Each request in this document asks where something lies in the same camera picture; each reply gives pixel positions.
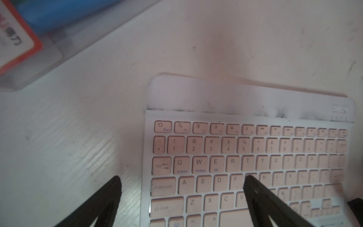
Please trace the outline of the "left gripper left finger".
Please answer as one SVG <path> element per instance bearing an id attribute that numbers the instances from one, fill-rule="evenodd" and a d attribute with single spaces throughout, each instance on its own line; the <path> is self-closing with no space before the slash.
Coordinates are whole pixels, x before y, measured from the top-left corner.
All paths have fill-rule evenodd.
<path id="1" fill-rule="evenodd" d="M 112 227 L 122 196 L 118 176 L 111 178 L 87 201 L 58 223 L 58 227 Z"/>

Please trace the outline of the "pink keyboard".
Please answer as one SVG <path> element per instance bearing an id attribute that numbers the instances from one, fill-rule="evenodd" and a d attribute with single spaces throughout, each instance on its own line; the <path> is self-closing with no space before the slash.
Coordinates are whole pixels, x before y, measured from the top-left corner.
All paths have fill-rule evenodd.
<path id="1" fill-rule="evenodd" d="M 253 176 L 316 227 L 354 225 L 344 190 L 354 102 L 159 75 L 148 87 L 142 227 L 252 226 Z"/>

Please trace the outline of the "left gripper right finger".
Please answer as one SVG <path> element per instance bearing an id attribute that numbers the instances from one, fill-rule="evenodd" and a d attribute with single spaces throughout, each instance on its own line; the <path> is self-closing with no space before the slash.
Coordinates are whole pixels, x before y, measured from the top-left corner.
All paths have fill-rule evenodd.
<path id="1" fill-rule="evenodd" d="M 255 227 L 272 227 L 272 223 L 278 227 L 312 226 L 253 176 L 245 178 L 244 193 Z"/>

